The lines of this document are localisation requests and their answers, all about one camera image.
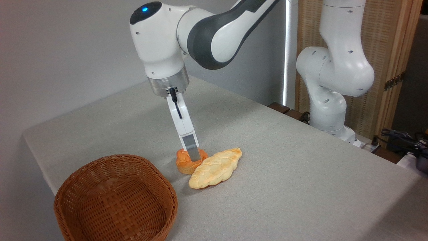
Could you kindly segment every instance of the metal hinge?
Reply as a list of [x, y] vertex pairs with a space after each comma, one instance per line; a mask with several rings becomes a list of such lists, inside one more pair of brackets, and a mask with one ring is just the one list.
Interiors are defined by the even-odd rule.
[[388, 80], [387, 82], [385, 82], [385, 88], [383, 90], [387, 91], [390, 88], [398, 85], [398, 83], [400, 83], [404, 80], [405, 74], [406, 74], [406, 72], [404, 71], [403, 73], [399, 74], [398, 76], [396, 76], [396, 77]]

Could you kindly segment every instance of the black cable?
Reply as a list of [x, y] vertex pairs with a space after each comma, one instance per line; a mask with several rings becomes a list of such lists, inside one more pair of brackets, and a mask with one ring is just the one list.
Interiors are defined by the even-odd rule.
[[[407, 134], [407, 133], [399, 133], [399, 132], [396, 132], [394, 130], [391, 130], [391, 131], [384, 131], [384, 130], [382, 130], [382, 135], [383, 136], [397, 137], [397, 136], [406, 136], [406, 134]], [[380, 138], [379, 136], [374, 136], [374, 138], [376, 138], [377, 140], [385, 142], [387, 145], [390, 145], [390, 146], [395, 147], [397, 149], [400, 149], [402, 151], [406, 151], [406, 152], [408, 152], [407, 154], [409, 154], [409, 153], [413, 154], [416, 158], [418, 158], [419, 156], [422, 156], [424, 158], [428, 158], [428, 153], [426, 151], [423, 151], [422, 147], [421, 147], [421, 145], [425, 145], [425, 144], [418, 143], [418, 141], [416, 141], [416, 140], [413, 140], [413, 139], [412, 139], [412, 141], [409, 140], [408, 143], [413, 144], [414, 147], [413, 148], [408, 148], [408, 147], [398, 146], [398, 145], [395, 145], [395, 144], [392, 143], [392, 141], [397, 140], [397, 139], [401, 139], [401, 138], [394, 139], [394, 140], [392, 140], [390, 142], [386, 141], [386, 140], [384, 140], [382, 138]]]

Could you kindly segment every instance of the wooden panel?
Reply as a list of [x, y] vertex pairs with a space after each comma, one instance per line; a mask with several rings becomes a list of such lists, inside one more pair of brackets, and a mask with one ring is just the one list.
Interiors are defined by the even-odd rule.
[[[395, 36], [394, 46], [392, 48], [392, 56], [394, 56], [394, 58], [391, 58], [388, 68], [388, 79], [386, 79], [386, 81], [399, 75], [406, 69], [421, 5], [422, 0], [408, 0], [402, 2], [397, 28], [398, 32]], [[388, 96], [388, 100], [384, 103], [385, 106], [381, 107], [383, 111], [379, 112], [375, 134], [379, 135], [383, 128], [392, 127], [400, 90], [401, 83], [384, 93]]]

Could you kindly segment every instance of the bread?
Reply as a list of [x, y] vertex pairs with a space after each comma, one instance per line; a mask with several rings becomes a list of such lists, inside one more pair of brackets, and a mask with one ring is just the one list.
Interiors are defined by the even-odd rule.
[[184, 149], [177, 151], [177, 160], [175, 161], [175, 164], [181, 173], [192, 175], [196, 167], [200, 166], [202, 161], [208, 158], [208, 154], [203, 149], [198, 148], [198, 150], [201, 160], [195, 162], [192, 162], [189, 153]]
[[195, 169], [189, 180], [189, 186], [194, 189], [217, 185], [221, 181], [229, 179], [232, 172], [238, 166], [238, 160], [242, 156], [239, 148], [218, 152], [208, 157]]

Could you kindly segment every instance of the basket rim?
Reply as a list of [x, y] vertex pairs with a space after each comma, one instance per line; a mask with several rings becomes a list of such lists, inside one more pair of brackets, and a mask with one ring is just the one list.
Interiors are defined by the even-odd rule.
[[169, 193], [171, 194], [172, 200], [175, 203], [175, 205], [172, 208], [172, 212], [170, 214], [170, 216], [167, 218], [166, 220], [166, 224], [165, 226], [171, 224], [171, 227], [168, 230], [160, 230], [160, 232], [158, 232], [152, 239], [155, 240], [156, 238], [159, 238], [159, 236], [163, 235], [164, 232], [169, 232], [169, 230], [172, 228], [172, 225], [175, 221], [175, 218], [177, 216], [177, 209], [178, 209], [178, 198], [177, 198], [177, 193], [175, 192], [174, 188], [172, 187], [172, 184], [164, 177], [164, 175], [146, 158], [144, 157], [140, 157], [137, 155], [132, 155], [132, 154], [114, 154], [114, 155], [109, 155], [109, 156], [105, 156], [105, 157], [100, 157], [97, 160], [91, 161], [85, 165], [83, 165], [82, 167], [80, 167], [79, 169], [77, 169], [76, 171], [74, 171], [65, 181], [64, 183], [61, 185], [61, 187], [58, 189], [56, 195], [55, 195], [55, 201], [54, 201], [54, 205], [53, 205], [53, 209], [55, 212], [55, 216], [56, 216], [56, 220], [58, 222], [58, 225], [61, 229], [61, 232], [63, 233], [63, 235], [67, 235], [67, 237], [70, 238], [70, 240], [74, 241], [74, 237], [71, 235], [70, 229], [65, 221], [64, 218], [64, 213], [62, 211], [62, 206], [61, 206], [61, 200], [62, 198], [60, 198], [60, 195], [66, 191], [72, 184], [73, 181], [75, 181], [77, 178], [79, 178], [80, 174], [84, 173], [83, 169], [92, 167], [92, 166], [96, 166], [101, 162], [104, 162], [106, 160], [115, 158], [115, 157], [129, 157], [132, 159], [135, 159], [136, 161], [140, 161], [140, 162], [145, 162], [146, 164], [148, 164], [148, 166], [150, 167], [150, 169], [162, 180], [162, 183], [166, 185], [167, 189], [169, 190]]

